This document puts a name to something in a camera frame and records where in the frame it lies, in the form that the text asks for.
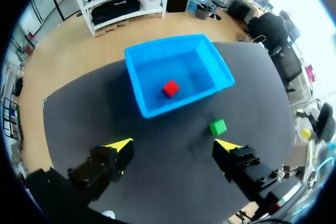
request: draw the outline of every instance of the cable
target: cable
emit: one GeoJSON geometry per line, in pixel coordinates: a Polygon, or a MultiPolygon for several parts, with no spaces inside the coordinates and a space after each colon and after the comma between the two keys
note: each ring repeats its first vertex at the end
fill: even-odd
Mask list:
{"type": "Polygon", "coordinates": [[[250,224],[257,224],[257,223],[262,223],[262,222],[273,222],[273,223],[282,223],[282,224],[292,224],[288,221],[285,220],[280,220],[280,219],[262,219],[262,220],[256,220],[251,222],[250,224]]]}

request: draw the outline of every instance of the black bag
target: black bag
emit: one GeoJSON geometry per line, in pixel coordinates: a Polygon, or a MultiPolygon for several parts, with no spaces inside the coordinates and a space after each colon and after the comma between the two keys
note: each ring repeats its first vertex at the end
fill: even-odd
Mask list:
{"type": "Polygon", "coordinates": [[[139,0],[113,0],[92,10],[92,22],[97,25],[113,18],[140,10],[139,0]]]}
{"type": "Polygon", "coordinates": [[[13,89],[13,95],[18,97],[21,94],[22,87],[23,87],[23,78],[19,78],[15,82],[15,86],[13,89]]]}

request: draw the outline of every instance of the person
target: person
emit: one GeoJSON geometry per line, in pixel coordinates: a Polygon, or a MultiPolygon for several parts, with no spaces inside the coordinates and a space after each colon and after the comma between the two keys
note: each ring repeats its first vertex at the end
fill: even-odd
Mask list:
{"type": "Polygon", "coordinates": [[[285,19],[281,16],[264,13],[259,18],[253,17],[247,27],[252,38],[265,35],[266,40],[263,44],[270,52],[279,46],[287,46],[288,32],[285,27],[285,19]]]}

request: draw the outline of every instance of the desk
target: desk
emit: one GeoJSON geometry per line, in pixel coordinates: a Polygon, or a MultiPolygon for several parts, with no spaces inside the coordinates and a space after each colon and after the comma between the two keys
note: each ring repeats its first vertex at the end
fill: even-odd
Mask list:
{"type": "Polygon", "coordinates": [[[235,85],[192,104],[145,119],[124,60],[90,72],[50,95],[44,126],[54,168],[62,175],[89,149],[132,137],[134,159],[90,207],[113,210],[136,224],[218,224],[248,204],[212,159],[208,125],[223,118],[219,138],[249,144],[271,168],[295,140],[292,112],[271,59],[258,44],[214,43],[235,85]]]}
{"type": "Polygon", "coordinates": [[[265,11],[258,4],[253,2],[252,0],[224,0],[223,2],[226,4],[227,7],[230,7],[230,5],[233,3],[233,1],[239,1],[239,2],[245,4],[246,6],[248,6],[250,8],[249,13],[246,15],[246,17],[244,19],[245,23],[247,23],[247,24],[252,17],[258,17],[259,18],[262,14],[265,13],[265,11]]]}

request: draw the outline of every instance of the black office chair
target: black office chair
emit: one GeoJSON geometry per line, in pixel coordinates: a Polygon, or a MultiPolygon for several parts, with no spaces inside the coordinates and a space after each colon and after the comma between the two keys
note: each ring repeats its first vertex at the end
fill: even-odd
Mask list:
{"type": "Polygon", "coordinates": [[[226,8],[226,5],[221,0],[211,0],[211,2],[216,6],[215,8],[212,8],[212,13],[210,14],[210,18],[213,18],[215,20],[221,20],[222,18],[216,14],[218,8],[226,8]]]}
{"type": "Polygon", "coordinates": [[[290,46],[287,46],[280,48],[278,53],[270,56],[280,75],[286,92],[294,92],[295,89],[293,89],[289,83],[302,74],[301,64],[295,52],[290,46]]]}

